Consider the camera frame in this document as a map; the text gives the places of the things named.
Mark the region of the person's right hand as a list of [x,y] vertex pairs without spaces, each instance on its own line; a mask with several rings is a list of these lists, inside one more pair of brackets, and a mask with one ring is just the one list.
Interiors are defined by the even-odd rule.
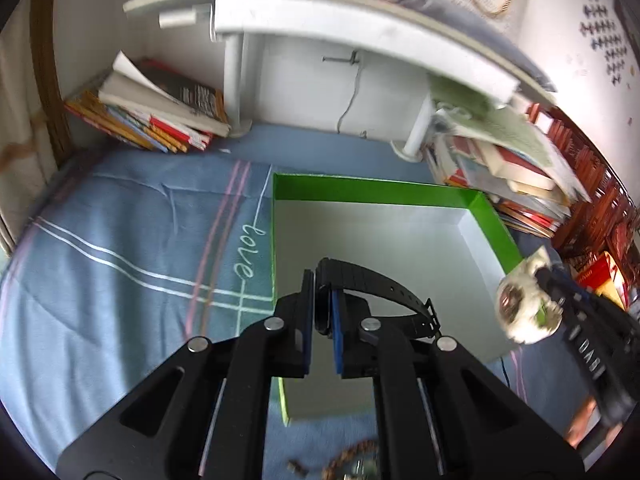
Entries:
[[588,398],[582,406],[578,408],[578,411],[570,422],[570,426],[568,426],[565,435],[565,440],[567,440],[573,448],[577,448],[579,442],[585,437],[589,419],[596,407],[596,400]]

